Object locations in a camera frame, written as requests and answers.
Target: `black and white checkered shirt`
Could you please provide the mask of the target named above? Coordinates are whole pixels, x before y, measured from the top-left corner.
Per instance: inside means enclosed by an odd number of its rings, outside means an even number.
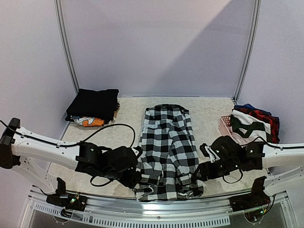
[[[147,108],[140,137],[143,154],[137,168],[142,181],[134,191],[140,201],[196,198],[203,183],[192,179],[199,160],[189,111],[174,104]]]

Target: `black folded shirt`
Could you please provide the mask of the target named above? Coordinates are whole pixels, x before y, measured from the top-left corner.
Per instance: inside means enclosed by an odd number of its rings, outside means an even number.
[[[79,89],[74,101],[66,110],[67,119],[73,115],[113,120],[118,92],[118,89],[102,91]]]

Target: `red garment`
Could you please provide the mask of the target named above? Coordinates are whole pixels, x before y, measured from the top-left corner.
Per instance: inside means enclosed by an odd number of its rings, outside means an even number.
[[[280,129],[280,120],[278,117],[268,115],[260,110],[248,109],[248,108],[235,108],[235,110],[253,116],[254,118],[261,120],[265,123],[270,124],[272,143],[279,143],[280,139],[279,129]]]

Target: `plastic basket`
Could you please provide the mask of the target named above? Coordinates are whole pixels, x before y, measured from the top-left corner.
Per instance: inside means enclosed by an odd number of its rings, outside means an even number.
[[[231,119],[230,115],[221,116],[219,119],[218,129],[223,136],[229,135],[230,137],[232,137],[229,131],[230,119]]]

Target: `blue garment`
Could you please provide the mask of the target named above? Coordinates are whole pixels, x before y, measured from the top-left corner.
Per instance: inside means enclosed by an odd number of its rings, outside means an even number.
[[[253,110],[259,110],[267,115],[271,115],[270,112],[264,111],[262,109],[257,109],[254,106],[252,106],[251,104],[245,104],[245,105],[235,105],[234,108],[247,108],[247,109],[253,109]]]

